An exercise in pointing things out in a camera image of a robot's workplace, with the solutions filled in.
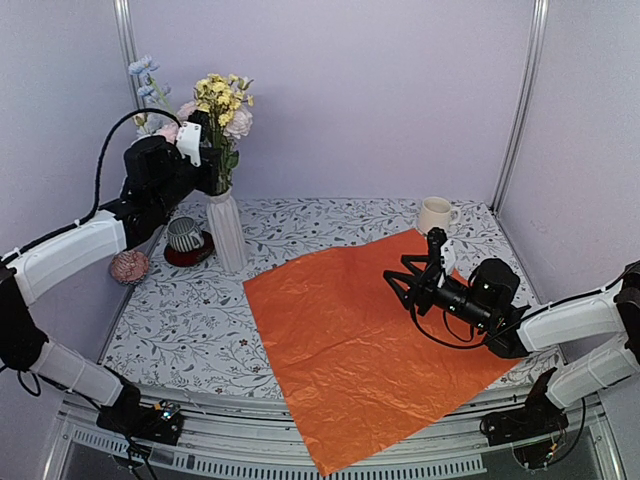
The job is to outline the white ribbed ceramic vase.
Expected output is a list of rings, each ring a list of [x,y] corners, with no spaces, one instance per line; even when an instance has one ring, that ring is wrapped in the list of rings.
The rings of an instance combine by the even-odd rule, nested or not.
[[[208,201],[206,213],[217,257],[225,271],[238,272],[247,265],[248,255],[236,201],[231,190]]]

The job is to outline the pink rose flower stem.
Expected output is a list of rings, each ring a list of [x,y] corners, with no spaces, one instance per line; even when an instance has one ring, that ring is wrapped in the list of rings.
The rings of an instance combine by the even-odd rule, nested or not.
[[[197,109],[195,100],[184,103],[176,112],[176,116],[180,121],[187,121],[189,116]]]

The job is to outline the small blue flower stem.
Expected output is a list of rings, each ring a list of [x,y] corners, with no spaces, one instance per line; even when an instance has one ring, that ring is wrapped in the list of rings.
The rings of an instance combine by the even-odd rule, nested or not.
[[[129,76],[138,81],[135,93],[140,101],[140,114],[150,113],[151,109],[175,114],[169,100],[171,87],[162,86],[155,77],[159,68],[159,63],[151,55],[144,55],[127,66]]]

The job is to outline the orange tissue paper sheet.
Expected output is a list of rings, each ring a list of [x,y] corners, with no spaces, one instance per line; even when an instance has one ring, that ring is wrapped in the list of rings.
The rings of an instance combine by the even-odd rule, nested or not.
[[[444,339],[464,323],[431,310],[419,325],[383,278],[423,254],[408,230],[304,255],[248,280],[270,366],[322,475],[364,460],[469,402],[513,362]]]

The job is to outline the yellow small flower sprig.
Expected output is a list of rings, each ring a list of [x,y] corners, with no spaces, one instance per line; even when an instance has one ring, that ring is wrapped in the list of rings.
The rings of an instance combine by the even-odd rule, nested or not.
[[[223,76],[210,73],[199,80],[194,87],[197,110],[209,115],[211,128],[209,141],[214,149],[220,151],[216,195],[223,194],[232,187],[233,171],[240,159],[237,149],[237,143],[240,140],[235,146],[230,146],[223,134],[223,129],[241,105],[246,106],[249,111],[254,105],[253,96],[248,93],[253,83],[254,80],[246,76],[240,77],[235,74]]]

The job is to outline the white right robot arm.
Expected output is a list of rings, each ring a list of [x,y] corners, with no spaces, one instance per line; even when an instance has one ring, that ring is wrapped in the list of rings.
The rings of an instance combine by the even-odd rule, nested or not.
[[[609,340],[540,381],[539,398],[523,407],[517,427],[537,436],[578,399],[639,371],[639,265],[629,264],[610,284],[550,303],[536,311],[512,301],[519,277],[498,258],[483,260],[468,284],[426,255],[404,255],[405,271],[383,277],[413,320],[437,307],[466,322],[483,338],[479,347],[502,359],[520,359],[547,348],[607,334]]]

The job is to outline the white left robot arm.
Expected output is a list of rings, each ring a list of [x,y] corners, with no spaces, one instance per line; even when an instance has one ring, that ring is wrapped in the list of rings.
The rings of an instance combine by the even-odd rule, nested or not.
[[[3,368],[30,372],[110,407],[111,419],[126,433],[141,433],[149,415],[125,396],[125,381],[50,338],[35,325],[29,308],[76,273],[145,243],[192,192],[212,193],[220,160],[219,150],[194,140],[170,143],[158,135],[138,140],[124,154],[126,178],[118,198],[3,259]]]

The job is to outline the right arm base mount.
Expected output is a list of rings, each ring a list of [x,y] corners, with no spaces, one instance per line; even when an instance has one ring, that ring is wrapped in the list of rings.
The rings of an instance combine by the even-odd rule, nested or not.
[[[480,432],[490,446],[558,433],[559,438],[551,440],[546,450],[535,446],[517,449],[516,459],[529,470],[542,469],[553,463],[560,440],[569,426],[564,409],[556,407],[546,396],[549,381],[556,371],[553,367],[538,377],[523,406],[488,413],[480,422]]]

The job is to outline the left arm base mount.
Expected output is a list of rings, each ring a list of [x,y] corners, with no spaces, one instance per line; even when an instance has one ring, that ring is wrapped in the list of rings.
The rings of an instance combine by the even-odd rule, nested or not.
[[[184,424],[180,405],[160,400],[144,406],[140,401],[140,390],[125,383],[112,406],[100,407],[96,425],[126,438],[176,446]]]

